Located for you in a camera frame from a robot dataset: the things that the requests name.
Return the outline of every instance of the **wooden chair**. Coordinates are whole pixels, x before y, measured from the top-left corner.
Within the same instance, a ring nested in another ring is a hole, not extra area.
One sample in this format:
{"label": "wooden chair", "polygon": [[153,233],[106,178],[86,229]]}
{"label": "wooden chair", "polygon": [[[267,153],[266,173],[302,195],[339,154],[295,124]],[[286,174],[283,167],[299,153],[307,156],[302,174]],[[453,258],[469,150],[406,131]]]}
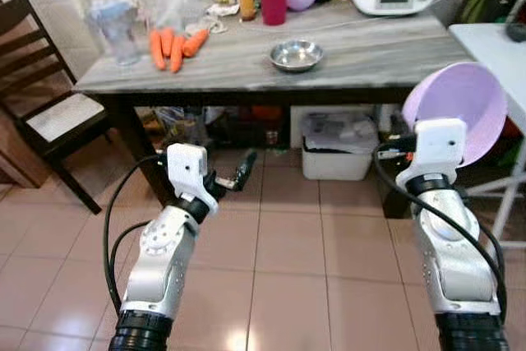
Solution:
{"label": "wooden chair", "polygon": [[[29,33],[24,29],[24,34],[12,39],[13,32],[20,30],[20,24],[26,19],[29,20],[27,25],[31,26]],[[72,93],[68,87],[67,92],[37,109],[17,113],[12,109],[9,97],[16,95],[19,100],[22,98],[22,102],[29,101],[28,87],[59,72],[73,85],[76,78],[29,0],[0,4],[0,39],[7,35],[10,39],[0,44],[0,61],[6,61],[0,66],[0,109],[12,119],[27,144],[93,213],[98,214],[101,211],[99,205],[64,168],[62,161],[106,133],[110,123],[104,107],[87,96]]]}

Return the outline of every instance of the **tile floor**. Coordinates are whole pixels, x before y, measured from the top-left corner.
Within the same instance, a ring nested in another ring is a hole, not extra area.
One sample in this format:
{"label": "tile floor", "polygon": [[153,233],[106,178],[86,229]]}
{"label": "tile floor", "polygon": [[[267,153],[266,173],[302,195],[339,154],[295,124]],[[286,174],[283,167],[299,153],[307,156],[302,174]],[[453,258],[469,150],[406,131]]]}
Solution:
{"label": "tile floor", "polygon": [[[237,153],[213,155],[228,174]],[[72,157],[101,204],[131,165],[118,139]],[[303,178],[297,152],[261,152],[243,194],[202,229],[169,347],[179,351],[437,351],[410,220],[384,219],[375,181]],[[111,238],[154,218],[136,174]],[[102,351],[115,316],[101,263],[103,215],[90,215],[55,178],[39,190],[0,188],[0,351]],[[137,257],[118,254],[118,287]],[[526,344],[526,252],[506,254],[512,349]]]}

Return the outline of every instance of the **marble table top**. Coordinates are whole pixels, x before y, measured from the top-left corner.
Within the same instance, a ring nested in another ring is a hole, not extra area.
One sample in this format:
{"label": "marble table top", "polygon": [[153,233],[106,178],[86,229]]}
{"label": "marble table top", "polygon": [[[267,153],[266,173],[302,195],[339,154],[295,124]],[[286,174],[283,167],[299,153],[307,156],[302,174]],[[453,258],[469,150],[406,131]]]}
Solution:
{"label": "marble table top", "polygon": [[[429,74],[471,58],[430,13],[403,18],[371,18],[350,2],[334,0],[301,13],[284,25],[261,19],[224,19],[228,32],[212,35],[198,55],[185,59],[178,74],[155,69],[145,38],[141,60],[120,67],[103,55],[75,90],[88,95],[219,93],[272,90],[332,90],[411,87]],[[309,72],[277,70],[270,50],[288,39],[319,44],[325,57]]]}

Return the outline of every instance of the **chair seat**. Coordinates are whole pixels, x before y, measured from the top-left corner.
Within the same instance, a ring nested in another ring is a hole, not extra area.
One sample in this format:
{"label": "chair seat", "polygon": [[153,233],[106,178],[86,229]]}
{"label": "chair seat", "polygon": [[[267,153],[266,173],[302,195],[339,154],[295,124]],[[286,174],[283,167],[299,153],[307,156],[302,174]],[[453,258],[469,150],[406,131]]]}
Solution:
{"label": "chair seat", "polygon": [[98,102],[74,94],[26,122],[47,142],[52,142],[103,111]]}

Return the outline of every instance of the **black table leg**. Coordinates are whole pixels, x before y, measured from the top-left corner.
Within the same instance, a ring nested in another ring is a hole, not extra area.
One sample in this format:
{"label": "black table leg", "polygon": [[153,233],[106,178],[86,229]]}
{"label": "black table leg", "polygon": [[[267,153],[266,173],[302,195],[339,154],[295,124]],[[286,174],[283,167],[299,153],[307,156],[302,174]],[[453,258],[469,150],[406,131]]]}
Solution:
{"label": "black table leg", "polygon": [[[101,95],[96,99],[106,108],[112,126],[117,128],[124,143],[136,160],[155,154],[135,109],[122,97]],[[142,173],[164,206],[173,199],[173,187],[163,169],[153,162],[141,166]]]}

